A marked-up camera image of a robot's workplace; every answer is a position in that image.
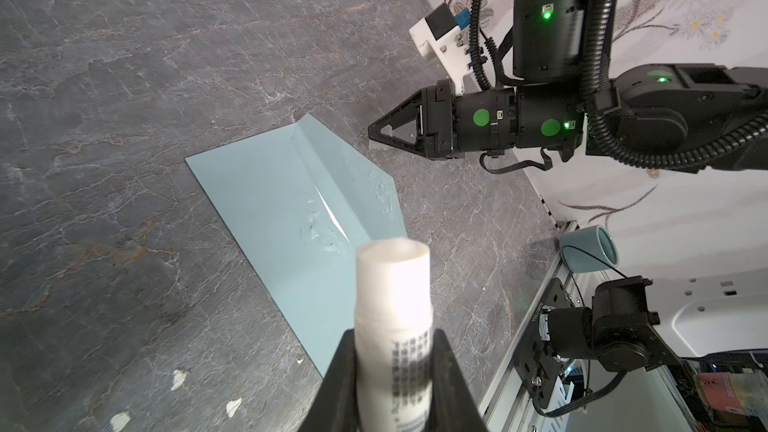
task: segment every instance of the cup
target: cup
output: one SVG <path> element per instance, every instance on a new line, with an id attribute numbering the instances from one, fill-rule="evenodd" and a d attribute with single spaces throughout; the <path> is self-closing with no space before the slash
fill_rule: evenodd
<path id="1" fill-rule="evenodd" d="M 595 260 L 584 252 L 592 254 Z M 603 226 L 580 228 L 560 237 L 560 254 L 565 264 L 575 274 L 609 269 L 619 265 L 619 253 L 608 230 Z"/>

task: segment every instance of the light blue envelope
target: light blue envelope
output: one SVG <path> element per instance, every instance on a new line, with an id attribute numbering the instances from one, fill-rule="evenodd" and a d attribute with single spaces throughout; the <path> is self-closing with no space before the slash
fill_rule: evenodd
<path id="1" fill-rule="evenodd" d="M 309 115 L 187 164 L 325 375 L 353 326 L 355 248 L 406 236 L 394 181 Z"/>

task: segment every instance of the gray marble surface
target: gray marble surface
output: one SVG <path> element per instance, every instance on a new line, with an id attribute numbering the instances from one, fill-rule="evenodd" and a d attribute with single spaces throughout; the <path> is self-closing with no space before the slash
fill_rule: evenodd
<path id="1" fill-rule="evenodd" d="M 320 376 L 184 158 L 306 113 L 395 178 L 479 397 L 554 227 L 522 172 L 369 150 L 367 125 L 442 76 L 408 38 L 427 12 L 0 0 L 0 430 L 112 430 L 119 413 L 127 431 L 297 427 Z"/>

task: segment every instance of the white glue stick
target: white glue stick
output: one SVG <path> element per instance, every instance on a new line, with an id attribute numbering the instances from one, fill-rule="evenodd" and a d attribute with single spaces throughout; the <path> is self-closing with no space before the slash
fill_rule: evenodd
<path id="1" fill-rule="evenodd" d="M 362 432 L 421 432 L 429 416 L 429 247 L 388 238 L 356 250 L 355 351 Z"/>

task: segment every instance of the green sticker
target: green sticker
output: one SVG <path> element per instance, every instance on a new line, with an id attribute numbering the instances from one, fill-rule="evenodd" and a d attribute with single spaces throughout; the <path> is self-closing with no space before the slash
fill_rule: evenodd
<path id="1" fill-rule="evenodd" d="M 479 109 L 475 112 L 472 120 L 475 121 L 477 127 L 485 127 L 491 121 L 491 114 L 485 109 Z"/>
<path id="2" fill-rule="evenodd" d="M 547 137 L 556 136 L 560 132 L 560 122 L 550 119 L 542 124 L 542 134 Z"/>

